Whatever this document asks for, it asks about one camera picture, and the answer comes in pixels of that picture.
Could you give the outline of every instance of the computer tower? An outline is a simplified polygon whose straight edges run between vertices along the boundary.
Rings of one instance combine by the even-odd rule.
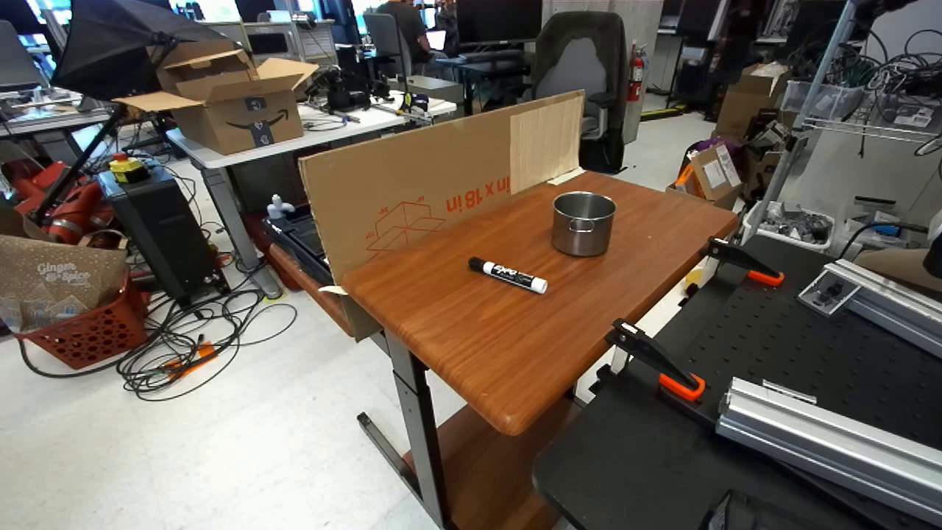
[[[150,177],[141,183],[118,183],[109,171],[97,180],[121,230],[141,250],[156,286],[171,300],[191,306],[209,292],[230,289],[177,180],[165,168],[150,165]]]

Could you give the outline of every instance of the white floor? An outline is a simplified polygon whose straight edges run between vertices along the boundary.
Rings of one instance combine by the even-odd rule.
[[[621,180],[665,188],[683,147],[709,130],[698,115],[642,124]],[[371,412],[406,448],[386,353],[347,339],[306,294],[274,303],[297,309],[291,330],[244,347],[218,380],[171,403],[141,403],[112,371],[35,377],[3,339],[0,527],[433,527],[356,424],[356,412]],[[265,312],[247,342],[286,321],[286,306]],[[180,392],[212,371],[194,371]],[[459,398],[436,377],[433,395],[445,421]]]

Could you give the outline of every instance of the metal container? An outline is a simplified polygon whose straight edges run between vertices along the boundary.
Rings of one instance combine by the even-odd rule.
[[[553,200],[553,247],[568,256],[609,250],[615,200],[595,191],[568,191]]]

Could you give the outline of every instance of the black marker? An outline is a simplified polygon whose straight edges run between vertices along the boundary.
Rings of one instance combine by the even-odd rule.
[[[480,271],[486,277],[495,277],[500,283],[509,283],[509,286],[518,286],[518,289],[527,289],[533,294],[548,294],[550,292],[550,283],[542,280],[542,277],[533,277],[533,274],[521,274],[521,271],[512,271],[512,268],[503,268],[497,262],[486,262],[480,256],[468,259],[468,268],[471,271]]]

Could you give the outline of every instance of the red basket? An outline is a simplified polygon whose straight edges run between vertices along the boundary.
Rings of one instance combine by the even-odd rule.
[[[24,333],[24,339],[71,368],[85,368],[144,345],[144,315],[147,294],[127,283],[112,303],[94,306],[71,321]]]

